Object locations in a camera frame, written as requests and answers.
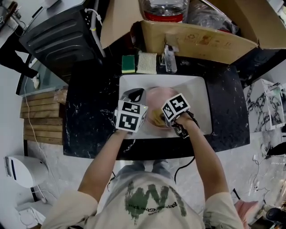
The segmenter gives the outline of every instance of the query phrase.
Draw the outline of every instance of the wooden pallet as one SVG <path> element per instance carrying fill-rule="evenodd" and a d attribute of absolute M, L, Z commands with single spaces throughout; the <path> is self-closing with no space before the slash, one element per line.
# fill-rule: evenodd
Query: wooden pallet
<path fill-rule="evenodd" d="M 46 92 L 27 96 L 27 101 L 23 98 L 20 118 L 24 119 L 25 140 L 63 145 L 65 107 L 54 100 L 54 95 Z"/>

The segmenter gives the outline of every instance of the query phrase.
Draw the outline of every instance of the pink bowl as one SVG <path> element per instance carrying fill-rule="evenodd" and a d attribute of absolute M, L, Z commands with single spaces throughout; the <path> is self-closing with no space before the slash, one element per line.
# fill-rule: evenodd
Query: pink bowl
<path fill-rule="evenodd" d="M 177 95 L 178 92 L 173 88 L 157 87 L 152 88 L 146 93 L 146 105 L 148 106 L 146 120 L 152 125 L 160 129 L 169 130 L 170 128 L 165 126 L 157 126 L 153 120 L 153 111 L 161 109 L 166 100 Z"/>

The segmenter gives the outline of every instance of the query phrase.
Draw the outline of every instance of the green sponge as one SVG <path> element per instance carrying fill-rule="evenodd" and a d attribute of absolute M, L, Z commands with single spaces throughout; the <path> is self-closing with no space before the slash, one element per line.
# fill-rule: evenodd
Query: green sponge
<path fill-rule="evenodd" d="M 134 55 L 123 55 L 122 73 L 132 73 L 132 72 L 135 72 Z"/>

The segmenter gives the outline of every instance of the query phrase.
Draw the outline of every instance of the sink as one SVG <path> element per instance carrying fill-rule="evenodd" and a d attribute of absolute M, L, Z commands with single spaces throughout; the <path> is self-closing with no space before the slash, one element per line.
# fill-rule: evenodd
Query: sink
<path fill-rule="evenodd" d="M 206 90 L 206 83 L 199 76 L 180 75 L 152 75 L 137 74 L 123 75 L 119 81 L 119 98 L 125 91 L 134 88 L 143 88 L 146 92 L 154 87 L 169 87 L 182 93 L 190 104 L 190 111 L 197 119 L 201 131 L 212 133 L 210 105 Z M 144 121 L 137 133 L 128 134 L 127 139 L 173 138 L 178 137 L 173 129 L 164 130 Z"/>

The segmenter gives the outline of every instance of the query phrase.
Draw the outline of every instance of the black marble countertop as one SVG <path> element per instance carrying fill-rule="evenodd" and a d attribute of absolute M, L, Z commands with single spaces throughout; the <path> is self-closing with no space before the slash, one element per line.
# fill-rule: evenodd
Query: black marble countertop
<path fill-rule="evenodd" d="M 206 139 L 218 151 L 249 144 L 248 114 L 234 66 L 177 57 L 177 75 L 205 79 L 212 130 Z M 64 154 L 94 158 L 114 131 L 118 104 L 119 64 L 84 61 L 74 66 L 66 102 Z M 166 74 L 164 68 L 157 72 Z M 193 156 L 190 140 L 181 138 L 124 140 L 118 160 L 155 160 Z"/>

